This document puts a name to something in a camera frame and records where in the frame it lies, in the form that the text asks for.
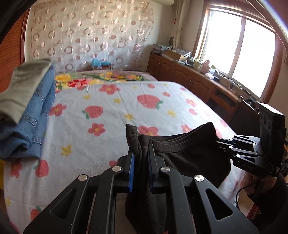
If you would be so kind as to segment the person's right hand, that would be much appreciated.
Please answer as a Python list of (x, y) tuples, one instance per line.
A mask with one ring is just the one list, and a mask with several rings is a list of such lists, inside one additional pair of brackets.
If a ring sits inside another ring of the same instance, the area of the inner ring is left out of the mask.
[(248, 172), (245, 172), (244, 176), (244, 191), (247, 195), (263, 194), (274, 187), (277, 181), (277, 176), (266, 176), (265, 178), (259, 178)]

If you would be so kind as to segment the black sleeve right forearm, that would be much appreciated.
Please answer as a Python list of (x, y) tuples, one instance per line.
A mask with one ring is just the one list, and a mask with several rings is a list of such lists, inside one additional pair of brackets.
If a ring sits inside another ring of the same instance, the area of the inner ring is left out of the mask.
[(248, 195), (260, 210), (252, 222), (259, 233), (287, 233), (287, 183), (281, 174), (277, 177), (269, 191)]

